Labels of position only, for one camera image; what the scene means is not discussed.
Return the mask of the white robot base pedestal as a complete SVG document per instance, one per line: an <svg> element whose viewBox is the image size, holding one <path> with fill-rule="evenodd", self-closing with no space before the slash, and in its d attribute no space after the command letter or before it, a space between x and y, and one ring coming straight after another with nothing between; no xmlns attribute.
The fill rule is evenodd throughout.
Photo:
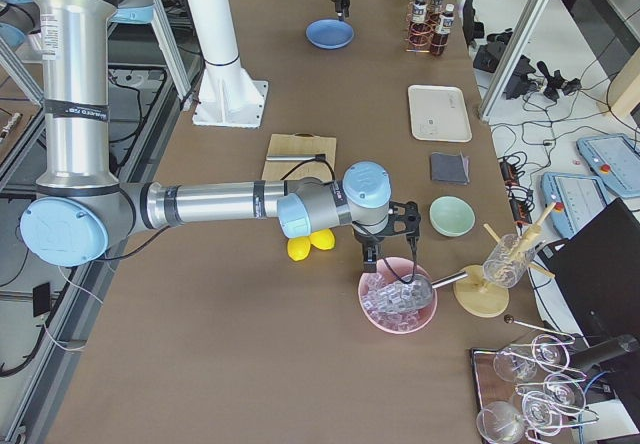
<svg viewBox="0 0 640 444"><path fill-rule="evenodd" d="M242 67L229 0L188 0L205 70L193 123L256 129L268 83Z"/></svg>

